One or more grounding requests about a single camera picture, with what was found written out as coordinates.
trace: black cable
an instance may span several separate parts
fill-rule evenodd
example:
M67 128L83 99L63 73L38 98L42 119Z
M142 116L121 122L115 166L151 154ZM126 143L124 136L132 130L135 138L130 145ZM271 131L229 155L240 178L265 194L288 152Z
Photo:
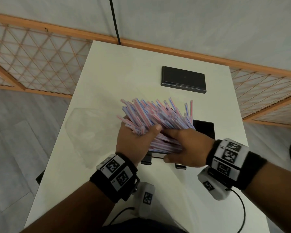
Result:
M124 208L122 211L120 211L116 216L115 216L115 218L113 218L113 220L109 223L109 225L111 225L114 221L115 221L115 219L122 213L122 212L124 212L124 211L126 211L126 210L134 210L135 208L134 207L128 207L128 208Z
M113 17L113 23L114 23L114 27L115 27L116 36L118 37L118 42L120 45L121 40L120 40L120 36L119 36L119 32L118 32L118 27L116 26L116 19L115 19L115 14L114 14L114 9L113 9L113 2L112 2L112 0L109 0L109 1L110 1L110 7L111 7L111 11L112 11L112 17Z
M243 205L243 208L244 208L244 202L242 201L241 197L239 196L239 194L237 194L236 191L234 191L232 189L225 189L225 190L233 191L238 196L238 198L241 200L241 204ZM244 220L243 220L243 224L241 225L241 227L240 227L239 231L237 231L237 233L241 232L241 230L244 228L245 221L246 221L246 209L244 208Z

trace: floor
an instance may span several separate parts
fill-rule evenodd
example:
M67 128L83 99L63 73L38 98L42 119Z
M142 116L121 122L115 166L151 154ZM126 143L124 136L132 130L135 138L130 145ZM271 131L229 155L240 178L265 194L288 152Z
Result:
M69 99L0 90L0 233L24 227ZM291 129L244 123L251 151L291 171ZM271 233L282 231L268 219Z

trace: left hand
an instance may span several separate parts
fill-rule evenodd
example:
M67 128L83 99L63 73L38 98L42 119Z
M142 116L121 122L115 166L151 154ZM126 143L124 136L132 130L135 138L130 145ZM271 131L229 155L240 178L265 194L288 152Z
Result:
M143 160L151 142L161 130L161 125L154 125L150 127L146 134L138 136L130 128L125 127L125 123L122 122L118 134L116 152L122 153L137 166Z

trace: forearm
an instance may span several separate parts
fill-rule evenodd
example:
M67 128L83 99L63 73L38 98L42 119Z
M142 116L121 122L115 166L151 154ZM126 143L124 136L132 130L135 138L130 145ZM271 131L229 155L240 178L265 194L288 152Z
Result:
M96 232L114 205L100 189L88 181L22 233Z
M286 233L291 232L291 172L267 163L245 195Z

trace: wrist tracker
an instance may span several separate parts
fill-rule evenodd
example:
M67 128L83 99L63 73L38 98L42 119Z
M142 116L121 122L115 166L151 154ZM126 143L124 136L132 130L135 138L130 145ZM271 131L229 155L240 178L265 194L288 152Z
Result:
M229 138L217 140L210 150L206 164L211 176L227 187L244 190L267 160L250 152L249 147Z
M96 167L90 182L94 183L112 202L127 201L140 179L138 169L121 153L112 154Z

